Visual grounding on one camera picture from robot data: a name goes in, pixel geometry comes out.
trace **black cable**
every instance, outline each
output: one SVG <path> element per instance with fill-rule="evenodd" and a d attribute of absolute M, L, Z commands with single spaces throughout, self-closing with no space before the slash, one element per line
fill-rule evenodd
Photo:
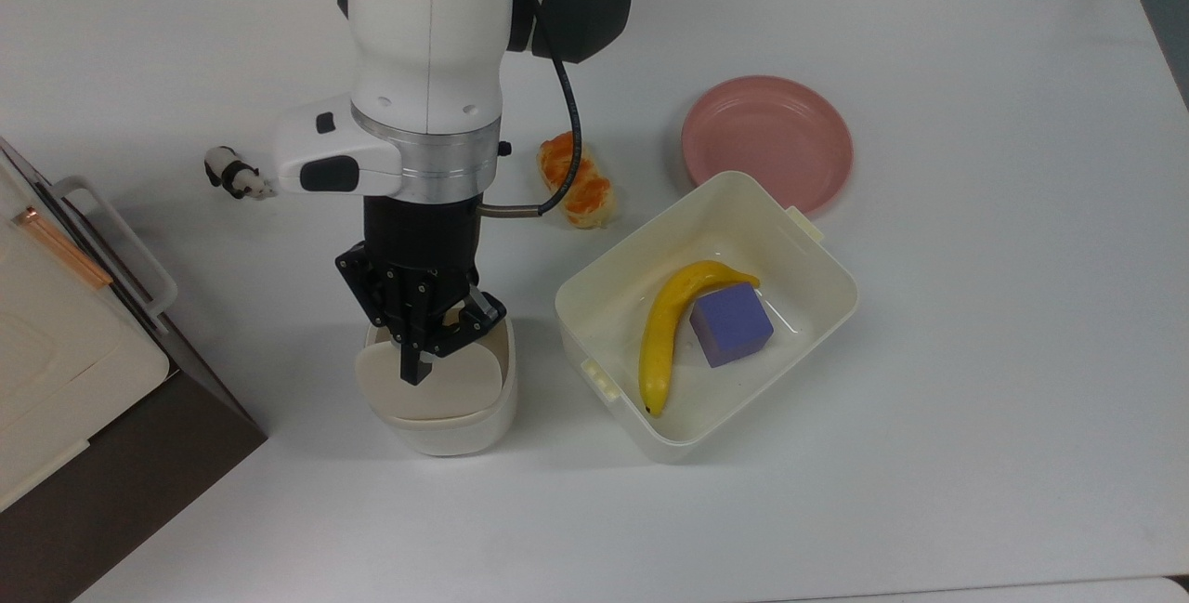
<path fill-rule="evenodd" d="M 561 181 L 561 187 L 558 188 L 558 191 L 553 193 L 553 196 L 548 197 L 545 203 L 536 206 L 536 208 L 531 206 L 480 205 L 479 213 L 486 214 L 489 218 L 529 218 L 533 214 L 541 216 L 541 214 L 548 213 L 570 191 L 571 184 L 574 184 L 574 178 L 578 176 L 578 167 L 581 167 L 583 128 L 578 119 L 578 102 L 574 100 L 574 90 L 573 87 L 570 87 L 570 75 L 566 74 L 566 67 L 561 63 L 561 57 L 558 57 L 558 52 L 553 48 L 553 40 L 549 40 L 548 29 L 545 27 L 545 11 L 541 10 L 541 2 L 537 0 L 533 0 L 533 14 L 536 15 L 536 27 L 541 32 L 541 40 L 545 40 L 545 48 L 549 51 L 553 69 L 558 73 L 558 83 L 561 83 L 561 94 L 566 98 L 566 111 L 570 113 L 570 132 L 574 138 L 573 155 L 570 157 L 570 171 L 566 172 L 566 180 Z"/>

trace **white bowl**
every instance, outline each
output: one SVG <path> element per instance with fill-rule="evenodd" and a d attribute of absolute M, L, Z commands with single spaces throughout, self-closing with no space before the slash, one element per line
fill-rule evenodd
<path fill-rule="evenodd" d="M 388 328 L 367 328 L 366 345 L 390 345 L 391 333 Z M 472 345 L 482 345 L 491 351 L 499 362 L 503 375 L 503 387 L 495 403 L 459 417 L 442 420 L 404 420 L 395 415 L 398 407 L 386 406 L 376 392 L 370 392 L 363 378 L 360 390 L 367 403 L 380 420 L 392 428 L 417 452 L 434 457 L 453 457 L 472 454 L 495 445 L 512 423 L 516 415 L 516 339 L 512 335 L 511 321 L 505 318 Z M 403 382 L 394 369 L 392 382 Z"/>
<path fill-rule="evenodd" d="M 855 312 L 857 285 L 819 239 L 751 176 L 713 176 L 561 285 L 555 307 L 566 357 L 644 454 L 674 463 Z M 654 419 L 638 389 L 644 321 L 667 277 L 702 259 L 760 277 L 775 332 L 760 352 L 711 369 L 684 319 L 668 403 Z"/>

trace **banana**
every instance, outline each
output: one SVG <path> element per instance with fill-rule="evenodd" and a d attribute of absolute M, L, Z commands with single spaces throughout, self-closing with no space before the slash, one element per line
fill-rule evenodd
<path fill-rule="evenodd" d="M 751 282 L 753 288 L 760 287 L 760 279 L 755 276 L 706 259 L 673 274 L 656 295 L 653 308 L 648 312 L 644 338 L 640 346 L 640 396 L 644 400 L 646 412 L 653 417 L 661 416 L 668 400 L 677 325 L 686 307 L 704 291 L 738 282 Z"/>

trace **container handle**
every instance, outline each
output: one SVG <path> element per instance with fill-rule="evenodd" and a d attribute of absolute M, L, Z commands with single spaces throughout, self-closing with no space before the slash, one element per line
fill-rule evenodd
<path fill-rule="evenodd" d="M 137 306 L 149 314 L 150 318 L 157 321 L 157 316 L 161 315 L 162 312 L 165 312 L 165 309 L 174 303 L 174 300 L 177 299 L 177 282 L 174 282 L 174 277 L 165 272 L 164 265 L 161 265 L 161 263 L 157 262 L 157 257 L 153 257 L 152 252 L 149 252 L 149 247 L 145 247 L 145 244 L 137 238 L 132 227 L 128 227 L 128 224 L 124 221 L 124 218 L 121 218 L 119 213 L 117 213 L 115 208 L 113 208 L 113 206 L 108 203 L 105 197 L 101 197 L 99 193 L 95 191 L 90 181 L 87 181 L 83 176 L 68 176 L 67 178 L 62 178 L 57 181 L 57 183 L 52 184 L 50 193 L 54 196 L 59 197 L 59 200 L 65 200 L 67 196 L 78 191 L 78 189 L 86 189 L 86 191 L 94 197 L 95 203 L 97 203 L 100 208 L 103 209 L 103 213 L 111 218 L 115 228 L 126 235 L 127 241 L 132 244 L 132 247 L 136 247 L 137 252 L 140 252 L 140 255 L 144 256 L 145 263 L 152 269 L 153 274 L 157 274 L 157 278 L 161 281 L 162 291 L 151 301 L 144 301 L 144 299 L 140 297 L 140 294 L 134 289 L 128 290 L 128 294 L 132 300 L 137 302 Z"/>
<path fill-rule="evenodd" d="M 606 401 L 606 403 L 611 403 L 611 401 L 619 398 L 622 392 L 619 391 L 618 385 L 615 384 L 615 381 L 611 379 L 611 376 L 606 375 L 606 371 L 603 370 L 603 366 L 598 365 L 598 362 L 594 362 L 593 359 L 587 359 L 586 362 L 581 363 L 581 368 L 583 368 L 583 373 L 586 375 L 591 384 L 594 385 L 594 389 L 597 389 L 599 395 L 603 396 L 603 401 Z"/>
<path fill-rule="evenodd" d="M 811 239 L 813 239 L 813 243 L 820 244 L 822 239 L 825 238 L 825 234 L 823 234 L 822 231 L 813 225 L 813 222 L 810 222 L 810 219 L 806 218 L 805 214 L 803 214 L 800 211 L 798 211 L 797 206 L 789 206 L 788 208 L 785 209 L 785 213 L 793 219 L 793 222 L 797 222 L 798 227 L 801 227 L 803 232 L 805 232 L 806 234 L 810 235 Z"/>

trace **black button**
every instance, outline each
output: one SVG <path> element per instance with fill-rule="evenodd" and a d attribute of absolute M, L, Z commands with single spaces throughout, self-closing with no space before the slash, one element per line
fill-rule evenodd
<path fill-rule="evenodd" d="M 331 111 L 328 111 L 326 113 L 317 113 L 317 117 L 315 117 L 315 119 L 314 119 L 314 127 L 317 130 L 317 133 L 331 133 L 331 132 L 333 132 L 333 130 L 334 130 L 334 113 L 332 113 Z"/>
<path fill-rule="evenodd" d="M 348 155 L 335 155 L 302 163 L 301 187 L 309 193 L 351 193 L 359 184 L 359 163 Z"/>

